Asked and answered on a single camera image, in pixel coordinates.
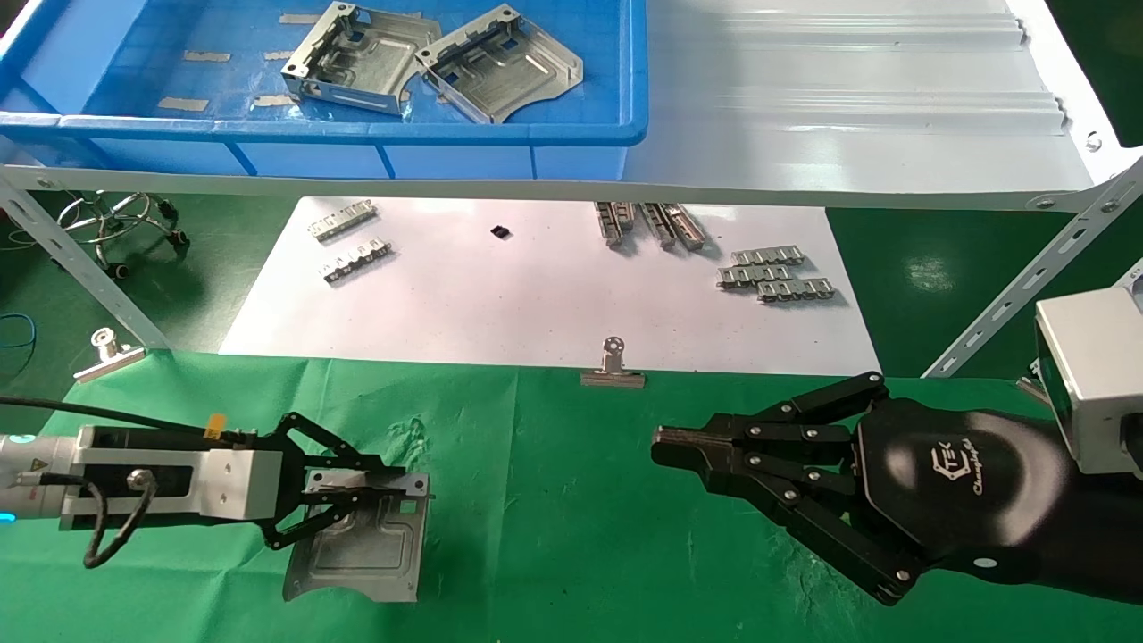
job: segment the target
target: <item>yellow label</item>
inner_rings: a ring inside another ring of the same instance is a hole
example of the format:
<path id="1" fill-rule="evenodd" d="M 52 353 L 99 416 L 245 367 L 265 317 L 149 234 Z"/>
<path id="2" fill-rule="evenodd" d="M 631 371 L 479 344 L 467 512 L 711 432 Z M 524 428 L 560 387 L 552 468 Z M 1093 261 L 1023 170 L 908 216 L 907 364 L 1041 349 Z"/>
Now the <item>yellow label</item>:
<path id="1" fill-rule="evenodd" d="M 226 428 L 226 417 L 222 413 L 211 413 L 207 420 L 207 431 L 202 435 L 208 440 L 222 440 L 224 428 Z"/>

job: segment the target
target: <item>green cloth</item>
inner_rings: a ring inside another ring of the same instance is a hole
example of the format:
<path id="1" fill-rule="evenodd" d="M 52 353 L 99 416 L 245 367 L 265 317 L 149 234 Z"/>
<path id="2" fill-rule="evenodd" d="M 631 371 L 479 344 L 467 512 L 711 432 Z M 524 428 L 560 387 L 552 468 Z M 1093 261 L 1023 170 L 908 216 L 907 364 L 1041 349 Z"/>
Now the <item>green cloth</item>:
<path id="1" fill-rule="evenodd" d="M 237 642 L 1116 641 L 1143 609 L 1040 587 L 926 574 L 894 609 L 855 590 L 744 501 L 655 466 L 657 425 L 752 413 L 822 378 L 650 373 L 644 391 L 578 373 L 155 354 L 67 400 L 271 429 L 295 410 L 432 476 L 415 604 L 346 589 L 281 600 L 288 552 L 253 525 L 141 530 L 81 566 L 88 532 L 0 525 L 0 640 Z M 1044 416 L 1000 381 L 898 380 L 944 409 Z M 46 434 L 83 420 L 57 413 Z"/>

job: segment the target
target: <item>blue cable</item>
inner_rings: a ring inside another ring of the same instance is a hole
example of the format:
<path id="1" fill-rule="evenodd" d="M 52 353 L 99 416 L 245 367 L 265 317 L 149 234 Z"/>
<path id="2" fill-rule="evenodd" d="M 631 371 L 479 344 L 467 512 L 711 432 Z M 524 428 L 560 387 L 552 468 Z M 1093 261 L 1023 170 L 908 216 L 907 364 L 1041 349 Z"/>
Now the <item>blue cable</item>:
<path id="1" fill-rule="evenodd" d="M 27 339 L 27 341 L 23 343 L 23 344 L 16 344 L 16 345 L 0 344 L 0 349 L 2 349 L 2 348 L 25 348 L 25 347 L 30 347 L 30 346 L 32 346 L 32 345 L 35 344 L 35 321 L 32 321 L 31 316 L 29 316 L 26 314 L 22 314 L 19 312 L 7 312 L 5 314 L 0 314 L 0 321 L 3 321 L 5 319 L 23 319 L 24 321 L 27 321 L 27 328 L 29 328 L 29 330 L 31 331 L 32 335 Z"/>

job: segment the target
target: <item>blue crate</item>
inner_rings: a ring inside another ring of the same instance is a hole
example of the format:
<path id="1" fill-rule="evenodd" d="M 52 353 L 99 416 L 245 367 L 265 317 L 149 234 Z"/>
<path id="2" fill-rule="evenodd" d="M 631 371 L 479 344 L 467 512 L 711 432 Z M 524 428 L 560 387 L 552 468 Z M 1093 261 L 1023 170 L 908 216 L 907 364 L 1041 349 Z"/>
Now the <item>blue crate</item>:
<path id="1" fill-rule="evenodd" d="M 584 81 L 501 124 L 467 121 L 419 77 L 407 115 L 286 94 L 281 59 L 328 0 L 30 0 L 0 40 L 0 160 L 304 178 L 616 180 L 647 132 L 646 0 L 510 0 L 584 63 Z M 366 0 L 448 33 L 499 0 Z M 215 51 L 229 62 L 190 62 Z M 165 97 L 208 101 L 202 111 Z"/>

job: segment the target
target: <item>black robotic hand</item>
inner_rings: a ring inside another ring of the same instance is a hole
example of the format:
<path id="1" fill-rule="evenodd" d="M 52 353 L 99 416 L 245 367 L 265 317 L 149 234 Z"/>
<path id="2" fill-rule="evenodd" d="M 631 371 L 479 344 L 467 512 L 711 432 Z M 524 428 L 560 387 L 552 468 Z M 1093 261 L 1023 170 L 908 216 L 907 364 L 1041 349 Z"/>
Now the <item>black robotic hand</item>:
<path id="1" fill-rule="evenodd" d="M 831 425 L 860 413 L 852 435 Z M 652 459 L 748 500 L 886 605 L 930 569 L 1143 604 L 1143 482 L 1080 474 L 1053 423 L 893 400 L 871 372 L 660 427 Z"/>

